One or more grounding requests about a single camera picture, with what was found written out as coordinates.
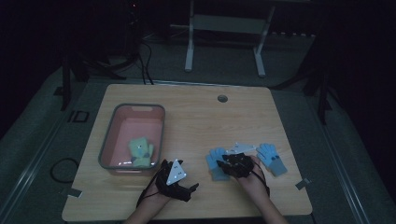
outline pink plastic tub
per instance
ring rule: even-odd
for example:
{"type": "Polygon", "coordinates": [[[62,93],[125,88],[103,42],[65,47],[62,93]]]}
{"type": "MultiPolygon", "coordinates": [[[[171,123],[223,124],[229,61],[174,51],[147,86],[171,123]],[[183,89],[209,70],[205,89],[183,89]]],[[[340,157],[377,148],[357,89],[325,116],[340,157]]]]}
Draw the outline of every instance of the pink plastic tub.
{"type": "Polygon", "coordinates": [[[113,175],[154,171],[161,156],[164,119],[161,105],[118,105],[108,125],[99,164],[113,175]]]}

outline metal stand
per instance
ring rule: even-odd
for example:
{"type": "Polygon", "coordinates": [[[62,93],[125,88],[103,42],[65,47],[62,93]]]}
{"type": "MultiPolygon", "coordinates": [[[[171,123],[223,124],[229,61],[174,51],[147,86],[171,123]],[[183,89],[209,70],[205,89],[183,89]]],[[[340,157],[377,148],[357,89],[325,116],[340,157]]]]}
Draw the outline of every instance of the metal stand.
{"type": "Polygon", "coordinates": [[[187,47],[186,64],[184,70],[192,71],[192,59],[194,55],[193,35],[196,30],[210,30],[221,32],[245,33],[261,35],[259,44],[253,48],[259,77],[265,77],[264,65],[262,62],[262,47],[265,37],[268,35],[271,20],[275,12],[275,7],[271,7],[267,20],[208,16],[194,14],[194,0],[190,0],[190,26],[189,26],[189,45],[187,47]]]}

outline light blue glove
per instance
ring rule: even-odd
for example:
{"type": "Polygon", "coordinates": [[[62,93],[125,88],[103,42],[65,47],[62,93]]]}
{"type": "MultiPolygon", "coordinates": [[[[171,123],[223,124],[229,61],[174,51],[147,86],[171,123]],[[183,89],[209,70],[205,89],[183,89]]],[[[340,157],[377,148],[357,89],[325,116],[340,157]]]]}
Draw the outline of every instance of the light blue glove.
{"type": "Polygon", "coordinates": [[[221,167],[218,166],[217,161],[224,161],[222,155],[225,155],[225,149],[222,147],[210,149],[209,155],[206,155],[207,165],[209,166],[210,174],[212,174],[213,181],[230,179],[230,176],[224,174],[221,167]]]}
{"type": "Polygon", "coordinates": [[[257,157],[274,176],[283,175],[288,171],[277,154],[274,145],[266,143],[261,144],[260,147],[257,148],[257,151],[259,152],[257,157]]]}

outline light green cloth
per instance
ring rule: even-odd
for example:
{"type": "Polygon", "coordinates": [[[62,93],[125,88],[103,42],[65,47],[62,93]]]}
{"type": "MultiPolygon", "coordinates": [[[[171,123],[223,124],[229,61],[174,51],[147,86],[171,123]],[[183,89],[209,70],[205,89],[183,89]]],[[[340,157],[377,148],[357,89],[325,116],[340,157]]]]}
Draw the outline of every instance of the light green cloth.
{"type": "Polygon", "coordinates": [[[135,167],[150,167],[154,145],[148,144],[146,137],[133,139],[129,142],[131,162],[135,167]]]}

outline black cable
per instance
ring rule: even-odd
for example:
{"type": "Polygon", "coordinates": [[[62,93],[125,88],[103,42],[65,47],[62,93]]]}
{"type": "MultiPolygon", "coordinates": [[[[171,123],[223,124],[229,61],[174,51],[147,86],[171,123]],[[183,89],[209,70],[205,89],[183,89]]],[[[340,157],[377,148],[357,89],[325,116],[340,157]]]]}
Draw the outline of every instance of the black cable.
{"type": "Polygon", "coordinates": [[[57,165],[59,165],[61,162],[63,162],[63,161],[72,161],[72,162],[76,165],[77,168],[79,167],[79,163],[78,163],[78,161],[76,161],[75,159],[73,159],[73,158],[63,158],[63,159],[61,159],[61,160],[58,160],[57,162],[55,162],[55,163],[51,166],[50,171],[49,171],[50,177],[51,177],[53,180],[55,180],[56,182],[58,182],[58,183],[62,183],[62,184],[73,183],[73,180],[74,180],[74,179],[72,179],[72,180],[61,180],[61,179],[59,179],[58,177],[56,177],[55,174],[53,173],[55,167],[56,167],[57,165]]]}
{"type": "Polygon", "coordinates": [[[312,221],[314,222],[314,224],[317,224],[317,220],[315,219],[313,212],[311,213],[311,217],[312,217],[312,221]]]}
{"type": "Polygon", "coordinates": [[[155,195],[155,194],[160,193],[160,192],[158,191],[158,192],[156,192],[156,193],[153,193],[153,194],[144,196],[144,195],[146,194],[146,191],[149,189],[149,187],[151,187],[152,182],[154,182],[154,180],[157,178],[158,174],[160,173],[160,171],[161,171],[162,169],[163,169],[163,167],[155,173],[155,175],[154,175],[154,176],[151,178],[151,180],[149,181],[148,186],[147,186],[145,189],[143,189],[142,193],[141,193],[140,196],[139,196],[139,199],[137,200],[136,207],[139,206],[139,204],[140,204],[145,198],[148,198],[148,197],[151,197],[151,196],[153,196],[153,195],[155,195]]]}
{"type": "Polygon", "coordinates": [[[147,62],[146,62],[146,75],[147,75],[148,80],[149,80],[149,82],[151,83],[151,85],[154,85],[154,83],[153,83],[153,81],[152,81],[152,79],[151,79],[151,77],[150,77],[150,75],[149,75],[149,61],[150,61],[150,59],[151,59],[151,52],[152,52],[152,50],[151,50],[151,47],[150,47],[148,44],[146,44],[145,42],[142,42],[142,44],[143,44],[144,46],[148,47],[148,60],[147,60],[147,62]]]}
{"type": "Polygon", "coordinates": [[[257,167],[259,167],[259,169],[262,171],[262,168],[260,167],[260,165],[257,163],[257,162],[253,162],[254,164],[256,164],[257,165],[257,167]]]}
{"type": "Polygon", "coordinates": [[[264,184],[265,187],[267,187],[267,183],[265,182],[265,180],[262,179],[261,176],[259,176],[256,172],[254,171],[250,171],[252,174],[254,174],[257,178],[259,178],[259,180],[264,184]]]}
{"type": "Polygon", "coordinates": [[[142,79],[143,83],[146,85],[146,79],[145,79],[145,65],[143,64],[142,56],[139,54],[139,61],[142,64],[142,79]]]}

